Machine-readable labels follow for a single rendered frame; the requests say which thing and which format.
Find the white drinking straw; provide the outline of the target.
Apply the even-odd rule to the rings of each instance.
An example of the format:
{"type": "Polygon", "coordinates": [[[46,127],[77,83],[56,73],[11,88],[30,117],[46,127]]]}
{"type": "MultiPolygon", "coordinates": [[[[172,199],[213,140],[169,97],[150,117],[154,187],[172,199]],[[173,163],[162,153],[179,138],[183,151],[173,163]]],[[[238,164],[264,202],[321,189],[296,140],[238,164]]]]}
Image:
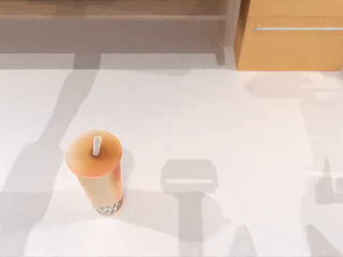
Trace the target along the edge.
{"type": "Polygon", "coordinates": [[[92,147],[92,155],[99,156],[101,152],[101,143],[102,143],[102,136],[94,136],[93,138],[93,147],[92,147]]]}

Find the orange bubble tea cup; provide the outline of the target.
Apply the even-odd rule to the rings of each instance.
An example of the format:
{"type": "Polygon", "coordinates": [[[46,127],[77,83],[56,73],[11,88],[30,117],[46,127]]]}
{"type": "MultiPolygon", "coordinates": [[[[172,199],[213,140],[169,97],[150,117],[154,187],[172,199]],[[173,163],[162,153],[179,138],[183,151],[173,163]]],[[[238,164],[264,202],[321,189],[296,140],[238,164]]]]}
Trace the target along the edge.
{"type": "Polygon", "coordinates": [[[122,155],[118,138],[104,130],[86,131],[75,137],[66,149],[67,167],[101,215],[114,214],[122,206],[122,155]],[[101,152],[99,156],[93,156],[93,138],[97,135],[102,136],[101,152]]]}

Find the brown open wooden shelf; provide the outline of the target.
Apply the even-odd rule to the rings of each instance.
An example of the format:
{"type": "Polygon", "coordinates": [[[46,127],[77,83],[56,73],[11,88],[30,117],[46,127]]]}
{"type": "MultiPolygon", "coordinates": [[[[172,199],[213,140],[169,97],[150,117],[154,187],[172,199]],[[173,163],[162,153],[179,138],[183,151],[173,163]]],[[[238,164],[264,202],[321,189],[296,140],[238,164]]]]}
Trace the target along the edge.
{"type": "Polygon", "coordinates": [[[0,0],[0,69],[234,64],[241,0],[0,0]]]}

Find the light wooden cupboard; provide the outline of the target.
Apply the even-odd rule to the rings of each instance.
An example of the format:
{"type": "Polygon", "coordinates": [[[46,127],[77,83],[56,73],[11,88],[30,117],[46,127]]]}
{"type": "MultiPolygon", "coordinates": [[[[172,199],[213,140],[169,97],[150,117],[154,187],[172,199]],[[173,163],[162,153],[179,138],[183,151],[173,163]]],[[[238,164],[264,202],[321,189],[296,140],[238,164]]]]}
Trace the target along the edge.
{"type": "Polygon", "coordinates": [[[343,0],[241,0],[234,54],[241,71],[339,71],[343,31],[255,31],[343,27],[343,0]]]}

